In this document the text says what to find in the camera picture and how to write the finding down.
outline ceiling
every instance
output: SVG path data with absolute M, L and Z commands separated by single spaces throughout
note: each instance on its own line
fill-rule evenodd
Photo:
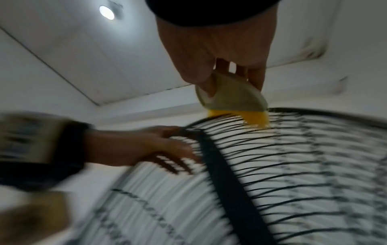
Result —
M 0 26 L 98 105 L 185 86 L 144 0 L 1 0 Z M 283 0 L 268 65 L 322 55 L 340 0 Z

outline ceiling light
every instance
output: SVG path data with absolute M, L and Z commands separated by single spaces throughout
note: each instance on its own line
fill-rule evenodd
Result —
M 100 13 L 102 14 L 103 17 L 109 19 L 109 20 L 113 20 L 114 19 L 114 13 L 113 11 L 106 7 L 106 6 L 103 6 L 101 5 L 100 6 Z

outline sleeve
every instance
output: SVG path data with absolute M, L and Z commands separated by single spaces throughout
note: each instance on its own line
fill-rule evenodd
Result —
M 242 21 L 264 12 L 280 0 L 146 0 L 163 20 L 180 26 L 223 25 Z
M 84 168 L 89 124 L 42 114 L 7 115 L 0 125 L 0 184 L 40 191 Z

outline hand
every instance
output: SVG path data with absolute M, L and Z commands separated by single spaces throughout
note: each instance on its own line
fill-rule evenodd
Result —
M 136 131 L 92 130 L 87 133 L 85 140 L 87 162 L 133 166 L 140 161 L 151 161 L 177 174 L 175 168 L 157 157 L 161 155 L 191 174 L 190 168 L 180 158 L 190 158 L 197 162 L 200 158 L 193 153 L 189 144 L 168 138 L 180 129 L 177 126 L 156 126 Z
M 212 70 L 228 72 L 230 61 L 236 74 L 262 90 L 266 61 L 277 25 L 277 5 L 245 21 L 210 27 L 180 27 L 156 19 L 158 33 L 173 64 L 188 83 L 197 84 L 214 96 Z

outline wire grill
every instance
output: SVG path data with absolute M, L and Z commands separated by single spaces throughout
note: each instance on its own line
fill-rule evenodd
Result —
M 387 244 L 386 125 L 299 109 L 272 109 L 270 121 L 259 130 L 239 117 L 209 118 L 176 138 L 208 155 L 195 132 L 210 137 L 271 231 L 271 244 Z M 214 188 L 222 173 L 185 162 L 194 176 L 173 177 L 151 163 L 126 172 L 72 242 L 248 244 Z

